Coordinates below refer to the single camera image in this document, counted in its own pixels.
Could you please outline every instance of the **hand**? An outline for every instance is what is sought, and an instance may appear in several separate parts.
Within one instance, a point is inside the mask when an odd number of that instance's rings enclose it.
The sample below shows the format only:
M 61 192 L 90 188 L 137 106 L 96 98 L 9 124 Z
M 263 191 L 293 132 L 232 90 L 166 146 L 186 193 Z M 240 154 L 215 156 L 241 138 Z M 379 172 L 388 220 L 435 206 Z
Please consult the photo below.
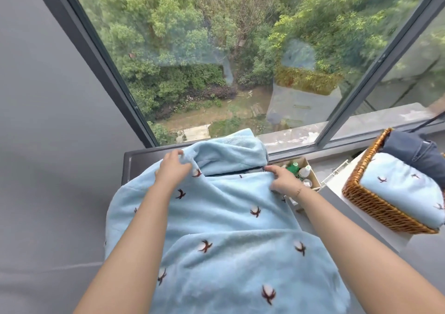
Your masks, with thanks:
M 175 188 L 190 172 L 192 164 L 181 164 L 179 155 L 184 154 L 182 150 L 173 150 L 164 156 L 159 169 L 154 173 L 155 183 L 166 187 Z
M 275 173 L 275 180 L 270 184 L 270 189 L 289 197 L 296 197 L 304 184 L 294 174 L 284 167 L 267 165 L 265 171 Z

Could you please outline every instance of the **light blue towel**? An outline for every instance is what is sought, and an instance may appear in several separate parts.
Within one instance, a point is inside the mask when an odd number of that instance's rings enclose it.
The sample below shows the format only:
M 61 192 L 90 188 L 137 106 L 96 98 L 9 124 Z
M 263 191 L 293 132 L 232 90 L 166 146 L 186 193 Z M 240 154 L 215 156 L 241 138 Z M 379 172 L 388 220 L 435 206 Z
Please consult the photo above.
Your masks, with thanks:
M 301 230 L 250 130 L 184 149 L 192 172 L 169 206 L 151 313 L 345 313 L 349 293 L 321 240 Z M 107 213 L 107 257 L 154 182 L 152 165 L 121 187 Z
M 391 154 L 376 153 L 360 184 L 429 228 L 439 228 L 445 221 L 439 185 Z

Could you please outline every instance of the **glass window pane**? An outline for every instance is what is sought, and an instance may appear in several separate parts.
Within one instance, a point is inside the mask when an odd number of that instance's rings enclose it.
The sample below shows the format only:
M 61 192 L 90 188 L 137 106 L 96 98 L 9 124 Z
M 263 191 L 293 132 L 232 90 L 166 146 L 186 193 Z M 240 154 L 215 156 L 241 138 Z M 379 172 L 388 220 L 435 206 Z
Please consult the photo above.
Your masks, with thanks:
M 419 2 L 79 1 L 161 145 L 251 128 L 276 150 L 315 140 Z
M 445 110 L 445 11 L 429 24 L 334 138 L 428 120 Z

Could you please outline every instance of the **dark blue cloth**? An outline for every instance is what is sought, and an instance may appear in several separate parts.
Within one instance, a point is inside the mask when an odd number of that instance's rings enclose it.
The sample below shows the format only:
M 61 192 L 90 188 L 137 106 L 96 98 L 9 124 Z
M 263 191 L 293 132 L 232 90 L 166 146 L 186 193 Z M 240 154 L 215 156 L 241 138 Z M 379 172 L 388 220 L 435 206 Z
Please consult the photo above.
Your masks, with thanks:
M 393 130 L 380 150 L 400 159 L 425 173 L 445 189 L 445 158 L 435 142 L 426 141 L 416 134 Z

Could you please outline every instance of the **woven basket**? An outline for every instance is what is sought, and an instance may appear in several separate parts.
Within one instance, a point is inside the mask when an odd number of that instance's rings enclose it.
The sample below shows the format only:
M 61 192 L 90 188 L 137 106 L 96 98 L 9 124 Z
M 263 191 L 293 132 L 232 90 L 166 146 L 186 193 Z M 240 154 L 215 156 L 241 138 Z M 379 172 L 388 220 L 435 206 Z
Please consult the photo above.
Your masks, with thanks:
M 346 184 L 343 186 L 343 195 L 348 198 L 351 203 L 393 231 L 407 232 L 411 234 L 438 233 L 438 229 L 429 228 L 419 223 L 417 220 L 411 218 L 381 199 L 375 193 L 372 193 L 370 190 L 360 185 L 360 179 L 363 176 L 364 170 L 366 170 L 372 157 L 383 145 L 384 139 L 391 131 L 391 128 L 383 131 L 377 140 L 366 150 L 363 157 L 354 168 L 351 176 L 346 181 Z

